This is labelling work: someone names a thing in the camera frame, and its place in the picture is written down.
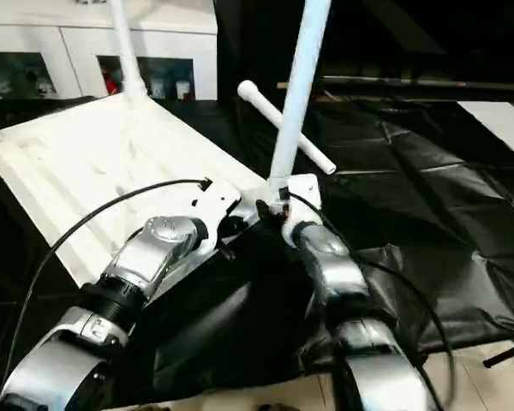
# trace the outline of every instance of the black cable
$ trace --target black cable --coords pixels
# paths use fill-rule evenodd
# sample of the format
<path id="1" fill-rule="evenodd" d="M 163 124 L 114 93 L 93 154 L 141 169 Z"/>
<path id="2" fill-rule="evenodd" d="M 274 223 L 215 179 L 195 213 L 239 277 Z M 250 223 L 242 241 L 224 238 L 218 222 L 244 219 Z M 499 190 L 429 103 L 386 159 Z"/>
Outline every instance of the black cable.
<path id="1" fill-rule="evenodd" d="M 351 257 L 356 262 L 360 261 L 362 264 L 365 264 L 370 267 L 381 270 L 381 271 L 385 272 L 386 274 L 390 274 L 391 276 L 398 279 L 403 285 L 405 285 L 413 293 L 413 295 L 417 298 L 419 303 L 426 309 L 428 315 L 430 315 L 430 319 L 432 320 L 432 322 L 434 323 L 434 326 L 438 330 L 439 337 L 440 337 L 442 343 L 444 344 L 444 348 L 447 353 L 448 367 L 449 367 L 449 375 L 448 375 L 449 384 L 448 384 L 448 395 L 447 395 L 447 399 L 445 400 L 444 406 L 442 406 L 442 404 L 439 400 L 439 397 L 438 397 L 438 393 L 436 392 L 436 389 L 433 387 L 432 381 L 430 381 L 430 377 L 427 375 L 427 373 L 425 372 L 422 365 L 416 365 L 415 367 L 417 368 L 417 371 L 421 374 L 425 385 L 430 390 L 430 394 L 431 394 L 433 401 L 435 402 L 438 410 L 442 410 L 444 408 L 446 408 L 446 409 L 450 408 L 455 400 L 455 390 L 456 390 L 456 386 L 457 386 L 457 381 L 456 381 L 457 375 L 456 375 L 456 371 L 455 371 L 455 357 L 453 355 L 453 348 L 451 347 L 451 344 L 450 344 L 449 340 L 447 339 L 447 335 L 445 333 L 445 328 L 442 325 L 442 322 L 439 319 L 438 314 L 432 308 L 430 303 L 427 301 L 427 298 L 408 278 L 404 277 L 401 273 L 394 271 L 384 265 L 375 263 L 374 261 L 359 255 L 356 252 L 356 250 L 350 245 L 350 243 L 344 238 L 343 233 L 341 233 L 335 227 L 335 225 L 333 225 L 333 223 L 330 221 L 330 219 L 327 218 L 327 216 L 321 210 L 316 208 L 308 200 L 306 200 L 305 198 L 301 197 L 300 195 L 294 194 L 294 193 L 290 193 L 290 196 L 293 197 L 294 199 L 301 201 L 305 206 L 307 206 L 312 211 L 314 211 L 316 214 L 318 214 L 320 216 L 320 218 L 322 219 L 322 221 L 325 223 L 325 225 L 333 232 L 333 234 L 335 234 L 337 237 L 339 237 L 341 239 L 341 241 L 344 243 L 344 245 L 349 249 Z"/>
<path id="2" fill-rule="evenodd" d="M 143 227 L 139 227 L 136 231 L 134 231 L 133 233 L 131 233 L 129 235 L 129 237 L 126 239 L 125 242 L 128 242 L 130 240 L 133 240 L 141 231 L 143 230 Z"/>
<path id="3" fill-rule="evenodd" d="M 11 368 L 11 361 L 13 360 L 13 355 L 14 355 L 14 351 L 15 351 L 15 345 L 17 344 L 17 339 L 19 338 L 19 333 L 20 333 L 21 326 L 22 326 L 22 323 L 23 323 L 23 318 L 25 317 L 25 314 L 27 312 L 28 302 L 30 301 L 31 296 L 33 295 L 34 285 L 38 281 L 38 278 L 40 277 L 40 274 L 41 274 L 42 270 L 44 269 L 44 266 L 46 265 L 48 260 L 51 258 L 51 256 L 56 253 L 57 249 L 60 248 L 60 246 L 62 246 L 62 244 L 64 242 L 66 242 L 66 240 L 68 240 L 68 238 L 70 236 L 72 236 L 80 227 L 82 227 L 83 225 L 88 223 L 92 218 L 96 217 L 102 211 L 105 211 L 108 208 L 111 208 L 112 206 L 114 206 L 114 205 L 116 205 L 116 204 L 118 204 L 118 203 L 120 203 L 122 201 L 131 199 L 132 197 L 135 197 L 136 195 L 146 193 L 147 191 L 151 191 L 151 190 L 154 190 L 156 188 L 162 188 L 162 187 L 167 187 L 167 186 L 173 186 L 173 185 L 176 185 L 176 184 L 186 184 L 186 183 L 200 184 L 200 187 L 203 188 L 203 189 L 206 188 L 206 185 L 210 184 L 209 181 L 186 179 L 186 180 L 172 180 L 172 181 L 169 181 L 169 182 L 159 182 L 159 183 L 156 183 L 156 184 L 153 184 L 153 185 L 150 185 L 150 186 L 146 186 L 146 187 L 143 187 L 143 188 L 138 188 L 137 190 L 134 190 L 134 191 L 131 191 L 129 193 L 123 194 L 123 195 L 121 195 L 119 197 L 116 197 L 115 199 L 113 199 L 113 200 L 103 204 L 102 206 L 96 208 L 95 210 L 93 210 L 92 212 L 87 214 L 78 223 L 73 225 L 69 230 L 67 230 L 67 232 L 65 232 L 65 234 L 63 234 L 53 244 L 53 246 L 51 246 L 51 248 L 48 251 L 48 253 L 44 256 L 44 258 L 40 262 L 40 265 L 39 265 L 38 269 L 34 272 L 33 279 L 31 280 L 31 283 L 28 286 L 27 293 L 25 294 L 25 300 L 23 301 L 23 306 L 21 307 L 21 312 L 19 313 L 19 318 L 17 319 L 17 325 L 15 326 L 14 335 L 13 335 L 13 337 L 11 339 L 11 345 L 9 346 L 8 361 L 6 362 L 6 368 L 5 368 L 4 373 L 3 373 L 3 380 L 2 380 L 2 383 L 0 385 L 0 396 L 2 395 L 3 387 L 6 385 L 6 381 L 8 380 L 9 369 Z"/>

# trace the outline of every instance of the white pvc pipe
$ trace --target white pvc pipe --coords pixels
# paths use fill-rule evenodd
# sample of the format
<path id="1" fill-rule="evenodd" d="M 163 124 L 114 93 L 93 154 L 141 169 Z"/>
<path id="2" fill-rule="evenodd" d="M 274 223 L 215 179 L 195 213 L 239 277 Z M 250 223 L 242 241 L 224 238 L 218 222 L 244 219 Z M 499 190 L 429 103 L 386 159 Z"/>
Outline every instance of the white pvc pipe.
<path id="1" fill-rule="evenodd" d="M 114 30 L 118 40 L 120 65 L 123 72 L 123 91 L 129 98 L 145 97 L 145 82 L 140 76 L 137 56 L 131 43 L 129 27 L 123 9 L 123 0 L 110 1 Z"/>
<path id="2" fill-rule="evenodd" d="M 285 97 L 284 120 L 276 139 L 271 174 L 268 178 L 273 191 L 287 187 L 287 179 L 293 170 L 299 134 L 307 111 L 308 97 L 331 3 L 331 0 L 305 2 Z"/>
<path id="3" fill-rule="evenodd" d="M 259 88 L 252 81 L 245 80 L 240 83 L 238 95 L 251 103 L 269 122 L 280 129 L 283 120 L 282 113 L 261 94 Z M 337 166 L 303 133 L 299 133 L 299 148 L 326 174 L 333 174 L 337 169 Z"/>

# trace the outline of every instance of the white plastic board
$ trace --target white plastic board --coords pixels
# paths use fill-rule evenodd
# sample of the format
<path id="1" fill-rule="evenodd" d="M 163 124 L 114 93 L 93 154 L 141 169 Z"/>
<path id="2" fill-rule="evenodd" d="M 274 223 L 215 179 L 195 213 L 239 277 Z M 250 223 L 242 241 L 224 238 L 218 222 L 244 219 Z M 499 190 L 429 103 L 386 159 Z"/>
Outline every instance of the white plastic board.
<path id="1" fill-rule="evenodd" d="M 266 187 L 151 99 L 133 106 L 123 94 L 0 130 L 0 176 L 50 244 L 106 201 L 156 182 L 227 180 L 247 201 L 238 210 L 248 217 L 254 190 Z M 79 286 L 95 281 L 148 218 L 182 215 L 199 191 L 196 185 L 160 188 L 116 205 L 57 254 Z"/>

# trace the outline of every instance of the white floor tile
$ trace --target white floor tile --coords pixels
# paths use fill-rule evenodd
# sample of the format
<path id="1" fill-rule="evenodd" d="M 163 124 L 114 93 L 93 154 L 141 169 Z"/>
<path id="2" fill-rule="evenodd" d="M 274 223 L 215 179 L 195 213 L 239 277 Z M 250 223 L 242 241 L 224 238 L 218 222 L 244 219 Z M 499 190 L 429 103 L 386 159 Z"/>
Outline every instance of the white floor tile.
<path id="1" fill-rule="evenodd" d="M 461 350 L 459 354 L 487 411 L 514 411 L 514 358 L 489 369 L 481 363 L 511 346 L 510 342 L 488 344 Z"/>
<path id="2" fill-rule="evenodd" d="M 265 404 L 291 406 L 300 411 L 326 410 L 318 376 L 299 378 L 283 384 L 197 396 L 182 401 L 162 402 L 171 411 L 256 411 Z"/>
<path id="3" fill-rule="evenodd" d="M 456 360 L 455 369 L 457 373 L 457 392 L 451 411 L 490 411 L 485 407 L 460 360 Z M 425 363 L 425 371 L 428 373 L 440 400 L 443 402 L 447 395 L 448 387 L 448 368 L 445 355 L 431 355 Z"/>

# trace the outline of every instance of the black cloth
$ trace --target black cloth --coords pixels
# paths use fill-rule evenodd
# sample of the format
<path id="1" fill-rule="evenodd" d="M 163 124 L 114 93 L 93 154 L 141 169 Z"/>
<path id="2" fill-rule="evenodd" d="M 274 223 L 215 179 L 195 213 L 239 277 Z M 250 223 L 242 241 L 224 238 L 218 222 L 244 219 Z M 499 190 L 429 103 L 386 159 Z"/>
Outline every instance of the black cloth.
<path id="1" fill-rule="evenodd" d="M 253 108 L 163 106 L 267 176 L 278 131 Z M 359 253 L 411 279 L 455 346 L 514 337 L 514 152 L 453 103 L 311 104 L 304 133 L 338 171 L 324 176 L 299 153 L 295 172 L 319 176 L 326 215 Z M 262 226 L 232 247 L 234 262 L 216 256 L 146 310 L 118 373 L 118 403 L 331 367 L 331 341 L 308 310 L 312 287 L 296 253 Z M 410 345 L 441 350 L 411 293 L 362 269 Z"/>

